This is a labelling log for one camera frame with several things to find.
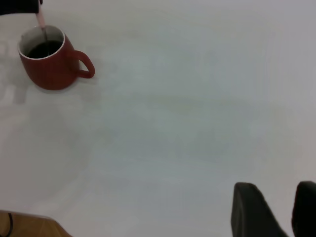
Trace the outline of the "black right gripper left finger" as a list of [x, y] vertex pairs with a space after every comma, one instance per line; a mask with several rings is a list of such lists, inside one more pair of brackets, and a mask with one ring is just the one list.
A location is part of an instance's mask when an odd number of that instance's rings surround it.
[[285, 237], [260, 190], [251, 183], [234, 185], [231, 228], [234, 237]]

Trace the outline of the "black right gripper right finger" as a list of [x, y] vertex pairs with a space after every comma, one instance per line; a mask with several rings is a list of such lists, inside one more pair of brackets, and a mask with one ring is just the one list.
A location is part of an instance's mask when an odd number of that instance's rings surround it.
[[314, 182], [302, 181], [298, 184], [291, 224], [295, 237], [316, 236], [316, 184]]

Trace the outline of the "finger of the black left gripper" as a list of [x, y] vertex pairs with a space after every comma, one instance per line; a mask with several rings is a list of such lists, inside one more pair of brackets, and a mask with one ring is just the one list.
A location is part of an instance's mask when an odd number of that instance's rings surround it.
[[0, 0], [0, 15], [39, 13], [41, 0]]

